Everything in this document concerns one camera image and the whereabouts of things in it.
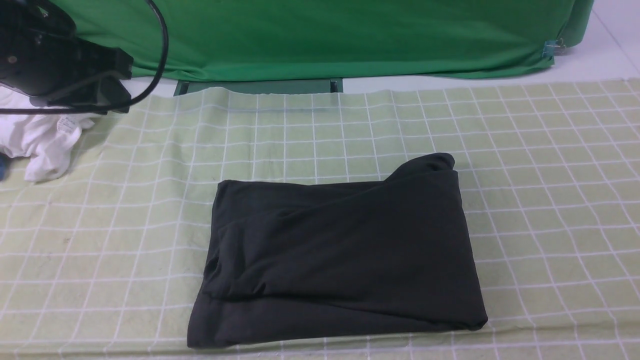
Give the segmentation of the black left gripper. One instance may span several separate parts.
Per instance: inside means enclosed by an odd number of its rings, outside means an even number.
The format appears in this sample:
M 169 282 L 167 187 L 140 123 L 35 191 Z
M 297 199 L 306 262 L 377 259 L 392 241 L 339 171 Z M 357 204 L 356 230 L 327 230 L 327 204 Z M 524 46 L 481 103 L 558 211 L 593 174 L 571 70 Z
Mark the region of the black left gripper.
M 78 39 L 42 65 L 44 79 L 30 104 L 78 109 L 126 103 L 132 96 L 122 81 L 131 79 L 133 62 L 121 48 Z

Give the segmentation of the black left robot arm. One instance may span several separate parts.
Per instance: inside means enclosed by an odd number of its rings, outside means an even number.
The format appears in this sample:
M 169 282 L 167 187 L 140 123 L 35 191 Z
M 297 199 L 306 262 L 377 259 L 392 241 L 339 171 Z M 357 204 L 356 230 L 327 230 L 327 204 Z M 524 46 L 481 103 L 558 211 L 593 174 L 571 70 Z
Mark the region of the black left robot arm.
M 2 86 L 34 107 L 129 111 L 126 51 L 80 38 L 71 16 L 49 0 L 3 0 L 0 16 Z

